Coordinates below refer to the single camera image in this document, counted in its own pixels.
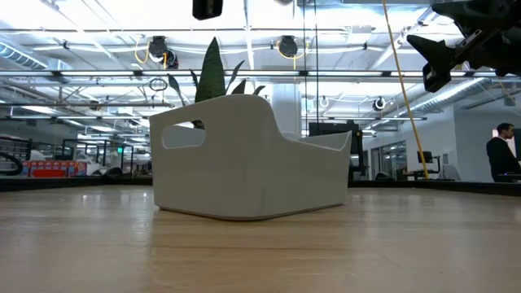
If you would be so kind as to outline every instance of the ceiling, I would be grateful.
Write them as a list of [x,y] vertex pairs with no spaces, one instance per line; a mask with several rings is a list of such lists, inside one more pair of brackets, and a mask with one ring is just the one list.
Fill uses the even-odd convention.
[[[65,63],[70,67],[66,65],[65,68],[74,70],[160,70],[161,64],[150,59],[140,63],[136,55],[145,59],[151,38],[165,36],[169,48],[177,54],[180,70],[201,69],[206,47],[216,37],[222,63],[229,70],[244,60],[242,69],[250,70],[396,71],[387,23],[379,1],[318,0],[316,7],[311,1],[304,8],[302,0],[296,6],[283,6],[274,0],[225,0],[222,16],[205,21],[191,16],[191,0],[58,0],[55,1],[59,7],[57,10],[44,2],[46,0],[3,1],[0,42],[8,43],[43,63],[60,60],[62,65]],[[429,10],[429,1],[388,2],[389,24],[402,70],[419,72],[426,63],[405,40],[408,33],[431,40],[445,40],[449,46],[462,40],[452,20]],[[307,54],[297,60],[283,58],[277,50],[277,42],[283,35],[295,38],[300,54],[308,46]],[[0,58],[0,70],[28,69]],[[5,103],[54,103],[59,98],[60,101],[66,98],[66,103],[155,104],[154,107],[134,107],[131,113],[135,115],[168,110],[169,107],[157,107],[162,102],[172,107],[181,106],[172,89],[158,93],[151,90],[147,84],[149,78],[78,77],[66,85],[42,78],[3,78],[11,82],[9,86],[6,84],[5,90],[14,89],[12,82],[22,89],[16,92],[20,96],[0,96]],[[183,94],[192,99],[195,87],[191,79],[180,77],[178,81]],[[318,84],[310,78],[306,86],[302,79],[281,81],[277,77],[252,77],[248,80],[246,92],[265,85],[261,95],[270,98],[277,94],[273,84],[280,82],[299,84],[300,94],[303,98],[315,100],[313,105],[317,104],[316,98],[327,99],[327,105],[319,103],[318,108],[310,107],[309,114],[316,115],[318,111],[320,115],[379,116],[381,113],[372,109],[372,102],[379,97],[392,101],[387,104],[391,107],[387,115],[392,115],[394,108],[400,111],[404,106],[397,78],[385,81],[369,77],[355,81],[319,79]],[[419,83],[421,78],[409,79],[405,83],[405,89],[411,92],[413,100],[426,94],[415,87]],[[23,89],[36,93],[28,94]],[[477,101],[483,97],[468,98]],[[481,107],[491,106],[497,105],[485,103]],[[28,109],[16,111],[18,115],[31,112]],[[109,113],[107,108],[95,111],[74,106],[57,108],[56,111],[75,116],[115,114],[113,109]],[[99,122],[85,120],[81,123]],[[119,130],[129,131],[125,125],[121,125]]]

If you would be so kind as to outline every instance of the wooden surface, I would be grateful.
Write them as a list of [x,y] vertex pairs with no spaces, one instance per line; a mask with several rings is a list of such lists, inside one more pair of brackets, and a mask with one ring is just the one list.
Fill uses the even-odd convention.
[[343,207],[238,223],[159,211],[148,186],[3,193],[0,291],[521,291],[521,199],[350,195]]

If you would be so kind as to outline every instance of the green plant leaf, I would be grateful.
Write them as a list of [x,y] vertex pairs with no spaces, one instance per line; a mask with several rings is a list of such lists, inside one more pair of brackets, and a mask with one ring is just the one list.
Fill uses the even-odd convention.
[[217,39],[213,38],[204,56],[199,87],[195,94],[195,102],[203,102],[225,94],[225,73],[222,68],[219,44],[217,44]]
[[241,63],[239,63],[239,65],[235,66],[234,72],[231,74],[230,82],[228,82],[228,86],[226,86],[226,93],[228,93],[231,83],[235,81],[235,77],[237,77],[237,73],[239,73],[239,69],[241,68],[243,63],[244,63],[244,60],[241,61]]
[[190,69],[190,74],[192,75],[192,79],[194,80],[195,89],[199,87],[199,82],[197,81],[197,75],[195,75],[195,72]]
[[244,90],[246,89],[246,80],[241,81],[239,85],[237,85],[234,91],[231,94],[244,94]]
[[169,75],[169,84],[170,84],[170,87],[176,91],[177,95],[181,99],[182,106],[183,107],[186,106],[185,100],[182,98],[182,95],[181,95],[181,88],[179,88],[179,83],[177,82],[176,78]]
[[254,95],[259,95],[261,93],[261,91],[265,88],[266,86],[265,85],[261,85],[259,86],[258,88],[255,89],[255,91],[253,92]]

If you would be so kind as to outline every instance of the exposed duct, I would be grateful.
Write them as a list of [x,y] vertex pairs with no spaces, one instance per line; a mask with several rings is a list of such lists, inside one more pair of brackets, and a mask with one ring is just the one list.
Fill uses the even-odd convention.
[[[72,67],[62,60],[35,55],[4,37],[0,37],[0,57],[17,63],[29,70],[72,70]],[[64,77],[46,77],[46,79],[59,83],[69,82],[69,79]]]
[[45,63],[16,49],[2,39],[0,39],[0,57],[9,59],[28,69],[45,70],[48,67]]
[[[483,90],[491,84],[492,80],[490,78],[481,77],[460,82],[456,85],[447,85],[441,91],[429,93],[419,98],[418,104],[411,107],[411,110],[423,113],[440,110],[464,98],[483,92]],[[402,111],[399,115],[402,116],[404,114],[407,114],[407,112]]]

